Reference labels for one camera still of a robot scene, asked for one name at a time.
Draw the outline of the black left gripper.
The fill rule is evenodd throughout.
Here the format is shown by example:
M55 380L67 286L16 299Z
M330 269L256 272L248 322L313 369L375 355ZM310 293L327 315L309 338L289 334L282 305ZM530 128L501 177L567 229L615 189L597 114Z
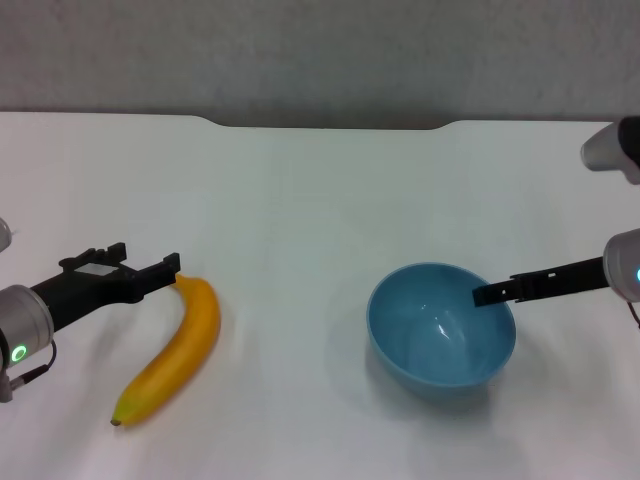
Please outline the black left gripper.
M173 285L180 272L178 253L135 274L119 269L126 259L123 242L106 249L90 248L76 257L62 259L61 273L31 288L47 307L55 332L104 306L138 303L147 294ZM89 264L116 270L107 275L78 272Z

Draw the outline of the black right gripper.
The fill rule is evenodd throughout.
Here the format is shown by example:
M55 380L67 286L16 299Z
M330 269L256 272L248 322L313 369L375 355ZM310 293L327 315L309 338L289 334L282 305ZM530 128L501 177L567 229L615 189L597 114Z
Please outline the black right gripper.
M474 305L483 307L512 300L541 300L607 287L604 260L596 257L546 270L516 274L508 281L475 288L472 295Z

